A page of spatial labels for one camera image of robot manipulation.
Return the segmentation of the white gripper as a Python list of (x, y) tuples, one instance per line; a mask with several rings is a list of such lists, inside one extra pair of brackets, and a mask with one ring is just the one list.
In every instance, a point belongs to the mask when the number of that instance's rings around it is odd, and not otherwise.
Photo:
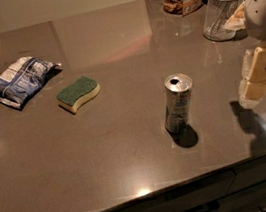
[[(266, 0), (245, 0), (244, 9), (248, 35), (266, 40)], [(266, 95), (266, 42), (246, 50), (241, 70), (239, 104), (244, 109), (255, 108)]]

